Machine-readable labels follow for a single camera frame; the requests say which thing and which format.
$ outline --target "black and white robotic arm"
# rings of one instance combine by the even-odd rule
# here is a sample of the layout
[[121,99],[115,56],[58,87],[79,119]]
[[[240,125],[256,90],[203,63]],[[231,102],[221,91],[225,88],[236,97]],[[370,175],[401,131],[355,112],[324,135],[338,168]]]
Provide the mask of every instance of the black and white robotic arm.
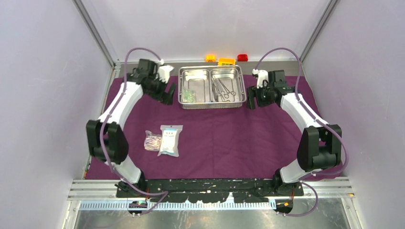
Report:
[[[283,70],[272,72],[254,70],[253,74],[257,78],[257,84],[247,89],[248,108],[255,109],[255,98],[259,107],[276,103],[291,116],[302,133],[297,150],[297,159],[277,170],[273,176],[276,186],[296,183],[309,173],[339,165],[341,143],[316,120],[328,125],[341,136],[340,127],[329,125],[321,119],[309,108],[301,94],[298,94],[298,100],[295,95],[295,88],[287,85]],[[308,110],[303,108],[300,101],[308,107]]]
[[144,189],[145,178],[143,172],[135,166],[128,155],[128,142],[123,133],[124,124],[132,108],[144,94],[148,94],[163,104],[173,104],[176,85],[173,83],[169,91],[165,92],[171,70],[173,70],[172,66],[162,65],[158,67],[153,61],[140,59],[138,67],[127,76],[125,93],[122,95],[125,87],[125,82],[123,82],[118,94],[106,111],[97,120],[89,120],[86,125],[90,155],[107,164],[99,135],[102,123],[105,122],[113,109],[104,129],[106,136],[104,143],[108,156],[115,170],[140,189]]

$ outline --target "purple tablecloth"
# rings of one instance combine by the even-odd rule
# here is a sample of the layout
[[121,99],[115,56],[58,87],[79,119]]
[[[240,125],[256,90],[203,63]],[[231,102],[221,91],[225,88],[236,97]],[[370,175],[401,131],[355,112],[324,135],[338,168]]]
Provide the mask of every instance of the purple tablecloth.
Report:
[[[296,77],[288,76],[289,85]],[[119,91],[122,79],[110,87],[107,106]],[[172,76],[170,83],[177,83]],[[256,80],[245,75],[245,86]],[[318,112],[312,91],[300,78],[299,91]],[[161,134],[160,125],[183,125],[179,138],[179,157],[146,151],[145,131]],[[271,178],[274,171],[297,158],[301,132],[290,116],[276,104],[249,110],[240,108],[184,110],[177,101],[163,105],[143,96],[134,106],[124,133],[129,155],[149,179],[176,178]],[[86,179],[118,179],[105,164],[93,158]]]

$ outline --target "purple cable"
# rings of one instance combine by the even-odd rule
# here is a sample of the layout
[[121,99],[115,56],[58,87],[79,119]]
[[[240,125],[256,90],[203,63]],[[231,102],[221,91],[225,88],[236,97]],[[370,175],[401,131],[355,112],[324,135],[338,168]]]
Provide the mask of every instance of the purple cable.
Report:
[[344,160],[343,165],[341,166],[341,168],[340,168],[338,171],[328,173],[328,172],[324,172],[324,170],[322,170],[322,171],[320,171],[320,172],[317,172],[316,174],[320,174],[320,175],[337,175],[337,174],[343,172],[343,170],[347,167],[347,164],[349,163],[349,154],[348,154],[346,145],[345,145],[344,142],[343,142],[342,137],[340,137],[339,134],[338,134],[336,131],[332,130],[332,128],[330,128],[329,126],[327,126],[327,125],[324,124],[323,122],[321,122],[321,121],[319,121],[318,119],[316,119],[316,117],[314,116],[314,114],[312,114],[312,112],[309,111],[309,108],[308,108],[308,107],[301,101],[301,99],[299,98],[299,95],[298,95],[298,82],[299,82],[299,77],[301,76],[301,73],[302,73],[302,67],[301,67],[301,66],[302,66],[302,63],[301,63],[301,60],[299,59],[299,57],[297,56],[297,54],[296,54],[294,51],[292,51],[291,49],[289,49],[289,48],[280,47],[280,48],[272,49],[272,50],[268,51],[268,52],[259,60],[259,62],[257,62],[257,65],[256,65],[256,68],[255,68],[255,69],[258,69],[259,64],[263,61],[263,59],[264,59],[267,55],[269,55],[270,53],[272,53],[272,52],[274,52],[274,51],[277,51],[277,50],[286,50],[286,51],[289,51],[289,52],[292,53],[292,54],[295,56],[295,58],[297,59],[297,62],[298,62],[298,76],[297,76],[297,80],[295,81],[295,97],[296,97],[297,100],[299,101],[299,104],[301,104],[301,106],[305,109],[305,111],[307,111],[307,113],[308,113],[319,125],[323,126],[325,129],[327,129],[329,132],[331,132],[333,135],[335,135],[335,137],[340,141],[340,143],[341,143],[341,145],[342,145],[342,147],[343,147],[343,150],[344,150],[345,160]]
[[303,184],[303,185],[309,187],[309,188],[315,193],[315,204],[314,204],[314,206],[312,207],[312,209],[309,210],[309,211],[306,212],[306,213],[302,213],[302,214],[290,214],[290,213],[287,213],[286,216],[294,216],[294,217],[306,216],[306,215],[311,214],[311,213],[317,208],[317,206],[318,206],[319,198],[318,198],[318,194],[316,193],[315,189],[314,189],[311,185],[309,185],[309,184],[307,184],[307,183],[305,183],[305,182],[301,182],[301,184]]
[[108,163],[108,166],[110,167],[110,170],[111,170],[112,173],[117,174],[121,179],[123,179],[126,183],[128,183],[131,188],[133,188],[135,191],[137,191],[137,192],[139,192],[139,193],[141,193],[141,194],[143,194],[143,195],[149,195],[149,196],[160,196],[160,195],[163,195],[162,198],[161,198],[153,207],[151,207],[151,208],[148,209],[147,211],[142,212],[142,213],[140,214],[140,215],[145,215],[145,214],[149,213],[150,211],[152,211],[160,202],[163,201],[163,199],[168,195],[168,191],[163,191],[163,192],[159,192],[159,193],[148,193],[148,192],[144,192],[144,191],[142,191],[142,190],[139,190],[138,188],[136,188],[135,186],[133,186],[130,182],[128,182],[128,180],[127,180],[125,177],[123,177],[119,172],[117,172],[117,171],[114,169],[114,167],[113,167],[113,165],[112,165],[112,163],[111,163],[111,159],[110,159],[110,157],[109,157],[109,155],[108,155],[108,152],[107,152],[107,149],[106,149],[106,145],[104,144],[104,129],[105,129],[105,127],[106,127],[106,124],[107,124],[107,122],[108,122],[108,119],[111,117],[111,114],[114,112],[115,108],[117,107],[117,105],[118,105],[119,102],[121,101],[121,99],[122,99],[122,97],[124,96],[125,91],[126,91],[126,89],[127,89],[127,73],[128,73],[128,71],[127,71],[127,63],[128,63],[128,58],[129,58],[129,55],[131,54],[131,52],[133,52],[133,51],[135,51],[135,50],[145,50],[145,51],[148,51],[148,52],[152,53],[153,55],[155,55],[159,60],[161,60],[161,58],[160,58],[155,52],[153,52],[152,50],[146,49],[146,48],[133,48],[133,49],[131,49],[131,50],[128,51],[128,53],[127,53],[127,55],[126,55],[126,57],[125,57],[125,61],[124,61],[124,88],[123,88],[123,90],[122,90],[121,95],[120,95],[119,98],[117,99],[117,102],[113,105],[113,107],[111,108],[110,112],[109,112],[108,115],[106,116],[106,119],[104,120],[104,122],[103,122],[102,125],[101,125],[101,129],[100,129],[100,144],[101,144],[101,148],[103,149],[104,156],[106,157],[106,161],[107,161],[107,163]]

